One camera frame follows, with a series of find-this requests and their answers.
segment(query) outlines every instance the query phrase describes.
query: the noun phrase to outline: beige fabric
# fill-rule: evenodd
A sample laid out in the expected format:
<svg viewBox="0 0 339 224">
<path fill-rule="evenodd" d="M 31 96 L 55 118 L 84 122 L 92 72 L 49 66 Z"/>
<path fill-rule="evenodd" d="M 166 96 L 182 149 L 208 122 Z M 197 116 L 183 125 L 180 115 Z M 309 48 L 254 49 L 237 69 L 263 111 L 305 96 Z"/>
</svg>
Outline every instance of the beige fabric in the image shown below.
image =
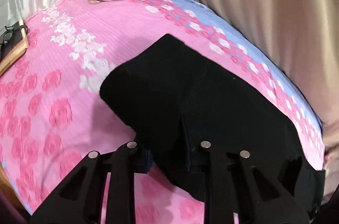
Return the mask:
<svg viewBox="0 0 339 224">
<path fill-rule="evenodd" d="M 339 143 L 339 0 L 200 0 L 231 23 L 299 87 Z"/>
</svg>

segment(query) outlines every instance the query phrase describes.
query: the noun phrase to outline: black eyeglasses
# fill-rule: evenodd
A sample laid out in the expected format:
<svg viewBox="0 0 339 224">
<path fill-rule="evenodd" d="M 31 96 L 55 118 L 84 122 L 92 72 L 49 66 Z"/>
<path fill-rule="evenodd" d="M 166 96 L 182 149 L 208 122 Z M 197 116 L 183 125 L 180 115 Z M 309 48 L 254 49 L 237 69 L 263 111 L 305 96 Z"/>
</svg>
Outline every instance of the black eyeglasses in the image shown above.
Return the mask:
<svg viewBox="0 0 339 224">
<path fill-rule="evenodd" d="M 1 45 L 7 46 L 13 38 L 14 31 L 25 28 L 26 33 L 28 32 L 28 27 L 26 25 L 20 25 L 18 27 L 14 26 L 5 26 L 6 32 L 3 34 Z"/>
</svg>

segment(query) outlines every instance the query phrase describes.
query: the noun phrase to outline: bed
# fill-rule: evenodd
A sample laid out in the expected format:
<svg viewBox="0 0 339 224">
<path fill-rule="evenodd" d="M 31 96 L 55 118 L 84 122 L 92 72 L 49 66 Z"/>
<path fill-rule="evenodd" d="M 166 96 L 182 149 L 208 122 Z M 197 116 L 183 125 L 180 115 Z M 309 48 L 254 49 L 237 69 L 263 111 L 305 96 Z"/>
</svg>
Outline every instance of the bed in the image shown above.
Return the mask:
<svg viewBox="0 0 339 224">
<path fill-rule="evenodd" d="M 100 85 L 166 33 L 258 89 L 293 121 L 311 166 L 323 168 L 321 122 L 303 95 L 202 4 L 60 0 L 26 23 L 29 48 L 0 80 L 0 161 L 31 214 L 88 152 L 111 152 L 133 139 L 100 99 Z M 203 223 L 203 203 L 171 185 L 156 166 L 136 175 L 135 199 L 137 223 Z"/>
</svg>

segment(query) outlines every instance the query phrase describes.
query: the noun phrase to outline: metal rivet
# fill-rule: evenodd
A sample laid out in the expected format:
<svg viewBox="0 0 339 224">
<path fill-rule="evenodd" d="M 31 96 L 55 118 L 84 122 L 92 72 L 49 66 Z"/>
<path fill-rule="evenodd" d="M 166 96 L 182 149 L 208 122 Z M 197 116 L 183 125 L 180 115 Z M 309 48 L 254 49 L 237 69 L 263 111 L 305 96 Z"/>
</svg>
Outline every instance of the metal rivet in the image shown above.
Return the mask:
<svg viewBox="0 0 339 224">
<path fill-rule="evenodd" d="M 94 158 L 97 158 L 99 155 L 99 153 L 97 151 L 91 151 L 89 154 L 88 154 L 88 157 L 91 158 L 91 159 L 94 159 Z"/>
<path fill-rule="evenodd" d="M 137 145 L 138 145 L 138 144 L 137 144 L 136 142 L 133 142 L 133 141 L 127 143 L 127 147 L 128 147 L 128 148 L 136 148 Z"/>
<path fill-rule="evenodd" d="M 240 156 L 242 158 L 248 158 L 248 157 L 250 157 L 250 153 L 248 151 L 241 151 Z"/>
<path fill-rule="evenodd" d="M 200 146 L 203 147 L 203 148 L 209 148 L 209 147 L 211 147 L 211 143 L 209 141 L 202 141 L 200 143 Z"/>
</svg>

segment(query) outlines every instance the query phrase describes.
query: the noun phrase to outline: black fabric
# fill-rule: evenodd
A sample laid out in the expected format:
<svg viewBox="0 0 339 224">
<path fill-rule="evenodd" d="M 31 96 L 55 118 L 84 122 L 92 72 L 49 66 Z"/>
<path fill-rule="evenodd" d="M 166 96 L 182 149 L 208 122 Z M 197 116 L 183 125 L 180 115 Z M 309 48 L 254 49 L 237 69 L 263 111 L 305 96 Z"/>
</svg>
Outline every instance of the black fabric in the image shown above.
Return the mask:
<svg viewBox="0 0 339 224">
<path fill-rule="evenodd" d="M 339 187 L 328 203 L 320 207 L 312 224 L 338 224 L 339 223 Z"/>
<path fill-rule="evenodd" d="M 151 149 L 167 178 L 194 198 L 204 200 L 204 177 L 188 168 L 203 164 L 196 150 L 210 141 L 229 153 L 250 151 L 308 213 L 320 206 L 324 172 L 305 159 L 291 120 L 175 37 L 165 35 L 113 70 L 100 96 Z"/>
</svg>

